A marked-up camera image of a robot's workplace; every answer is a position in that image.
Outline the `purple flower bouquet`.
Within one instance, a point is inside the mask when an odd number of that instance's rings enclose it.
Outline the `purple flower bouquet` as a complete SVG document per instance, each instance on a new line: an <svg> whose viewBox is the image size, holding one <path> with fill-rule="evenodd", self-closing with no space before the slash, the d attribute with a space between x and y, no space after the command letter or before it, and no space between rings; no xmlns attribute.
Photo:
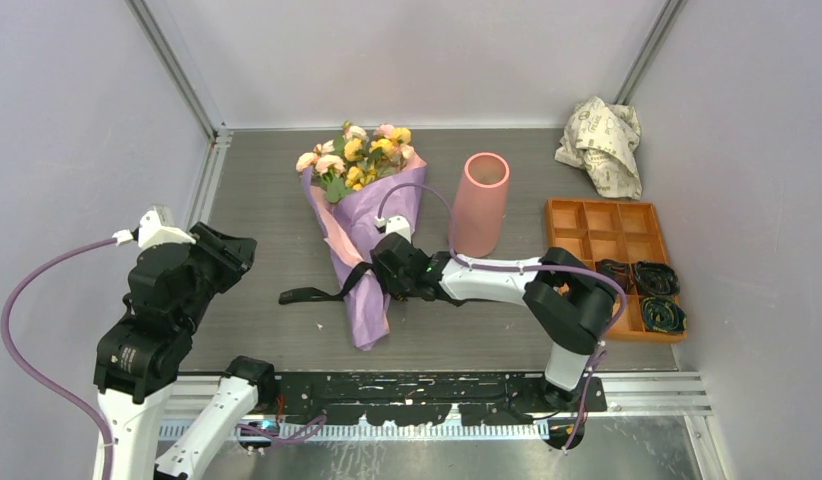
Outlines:
<svg viewBox="0 0 822 480"><path fill-rule="evenodd" d="M382 124L368 133L345 122L334 138L302 153L295 169L340 287L324 297L344 304L352 343L367 351L390 332L389 296L369 267L386 232L377 222L401 216L416 225L427 164L409 129Z"/></svg>

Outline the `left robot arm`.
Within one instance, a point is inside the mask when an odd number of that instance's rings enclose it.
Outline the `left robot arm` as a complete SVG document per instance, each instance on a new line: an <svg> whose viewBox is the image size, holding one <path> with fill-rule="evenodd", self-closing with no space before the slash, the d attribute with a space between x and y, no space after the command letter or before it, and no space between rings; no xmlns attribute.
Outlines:
<svg viewBox="0 0 822 480"><path fill-rule="evenodd" d="M247 356L231 361L208 404L163 454L157 442L179 368L211 300L236 285L254 264L253 238L220 233L198 222L165 242L144 247L129 272L124 316L97 345L94 383L111 437L118 479L199 479L236 425L272 409L279 387L272 364Z"/></svg>

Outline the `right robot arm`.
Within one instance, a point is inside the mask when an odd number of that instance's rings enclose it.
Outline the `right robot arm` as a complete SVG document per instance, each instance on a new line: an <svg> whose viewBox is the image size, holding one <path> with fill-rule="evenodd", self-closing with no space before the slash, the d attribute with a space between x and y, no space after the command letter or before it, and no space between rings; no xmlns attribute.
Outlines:
<svg viewBox="0 0 822 480"><path fill-rule="evenodd" d="M541 387L545 403L558 411L579 400L583 376L615 318L613 308L625 299L615 280L560 247L540 257L494 261L449 251L428 255L391 233L371 260L383 291L394 297L527 308L552 341Z"/></svg>

